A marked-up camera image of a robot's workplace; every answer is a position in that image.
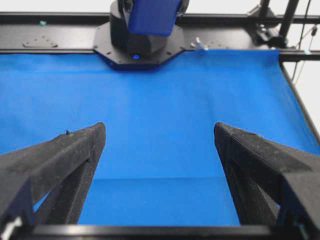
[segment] blue fabric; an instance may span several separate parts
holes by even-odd
[[[238,225],[215,123],[320,154],[278,56],[185,52],[155,70],[115,71],[98,55],[0,55],[0,153],[104,122],[80,224]]]

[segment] cable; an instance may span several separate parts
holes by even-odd
[[[312,33],[311,33],[311,40],[310,40],[310,44],[309,44],[309,51],[311,50],[311,46],[312,46],[312,43],[314,41],[314,37],[317,35],[317,32],[318,32],[318,27],[317,25],[315,27],[312,28]],[[301,73],[305,67],[305,64],[306,64],[306,61],[303,61],[303,64],[302,64],[302,67],[300,69],[300,72],[299,72],[299,75],[298,77],[296,78],[296,81],[293,83],[293,85],[296,85],[299,81],[299,78],[301,76]]]
[[[305,14],[304,14],[304,20],[306,20],[307,17],[308,17],[308,12],[309,12],[311,1],[312,0],[309,0],[308,1],[308,5],[306,6],[306,10],[305,10]],[[302,43],[302,40],[303,40],[303,37],[304,37],[305,27],[306,27],[306,24],[303,23],[298,50],[301,50],[301,43]],[[298,62],[295,63],[294,72],[293,72],[293,76],[292,76],[292,81],[294,81],[294,79],[295,79],[295,76],[296,76],[296,73],[297,73],[297,67],[298,67]]]
[[[310,29],[305,33],[305,35],[303,35],[302,40],[305,39],[305,37],[308,36],[308,34],[309,34],[311,31],[313,31],[314,29],[316,29],[316,28],[317,28],[317,25],[315,24],[312,28],[310,28]],[[294,47],[297,48],[297,47],[299,46],[299,44],[302,42],[302,40],[299,41]]]

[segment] black metal frame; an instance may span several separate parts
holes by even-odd
[[[285,15],[270,15],[269,9],[270,0],[261,0],[260,9],[258,15],[247,14],[186,14],[184,17],[178,18],[176,24],[183,26],[185,29],[185,39],[187,43],[191,43],[194,36],[200,37],[204,42],[210,42],[212,39],[217,42],[210,43],[211,49],[226,49],[226,48],[240,48],[240,49],[258,49],[265,50],[269,47],[265,44],[257,44],[255,42],[256,25],[266,25],[273,27],[277,24],[282,24],[280,30],[280,36],[284,38],[287,36],[289,27],[291,24],[320,24],[320,17],[310,15],[305,17],[303,15],[295,15],[294,12],[297,7],[298,0],[290,0]],[[50,35],[52,32],[48,28],[40,28],[39,22],[46,21],[53,28],[64,26],[72,29],[75,27],[85,27],[86,29],[95,29],[98,26],[107,23],[110,20],[109,13],[32,13],[32,12],[3,12],[0,13],[0,30],[1,27],[3,35],[9,35],[9,38],[20,41],[20,37],[16,37],[10,32],[8,27],[14,27],[17,29],[24,29],[25,27],[32,27],[34,29],[41,29],[46,34]],[[228,34],[234,34],[238,36],[235,42],[234,39],[228,38]],[[71,42],[77,42],[77,39],[72,38]],[[72,45],[66,44],[64,47],[57,47],[55,49],[47,48],[33,48],[25,49],[22,47],[10,47],[10,45],[1,44],[0,41],[0,54],[9,53],[33,53],[33,54],[93,54],[94,46],[93,39],[85,39],[86,45],[81,47],[72,47]],[[191,51],[192,48],[186,46],[187,51]],[[292,92],[294,93],[301,109],[304,114],[305,120],[309,125],[312,133],[316,137],[320,145],[320,136],[299,96],[297,90],[292,84],[283,63],[285,62],[299,62],[299,61],[320,61],[320,50],[311,51],[312,54],[305,54],[301,50],[295,50],[291,48],[280,48],[279,63],[283,71],[283,74],[290,85]],[[77,168],[75,176],[80,176],[85,170],[85,166],[81,165]],[[81,179],[71,175],[69,178],[64,178],[62,185],[56,186],[50,196],[46,199],[44,204],[39,208],[37,213],[37,221],[39,224],[70,224],[77,222],[77,216],[69,214],[63,214],[65,208],[70,208],[64,205],[64,201],[69,198],[70,203],[74,203],[76,198],[74,194],[65,194],[72,189],[72,185],[69,183],[76,182],[79,185]],[[242,218],[242,224],[269,224],[273,225],[278,216],[278,209],[270,198],[270,196],[252,179],[247,176],[243,176],[237,182],[238,185],[234,186],[233,191],[241,191],[241,189],[248,189],[249,195],[255,196],[260,208],[260,211],[253,212],[249,218]],[[30,187],[30,183],[26,179],[22,178],[21,183],[25,183]],[[35,223],[35,219],[28,219],[29,223]],[[58,225],[38,225],[36,227],[22,227],[16,231],[14,235],[15,239],[43,239],[51,237],[50,239],[100,239],[100,238],[119,238],[119,239],[149,239],[154,237],[157,239],[301,239],[302,230],[299,226],[259,226],[248,225],[243,227],[231,227],[231,228],[219,228],[219,227],[95,227],[95,226],[58,226]]]

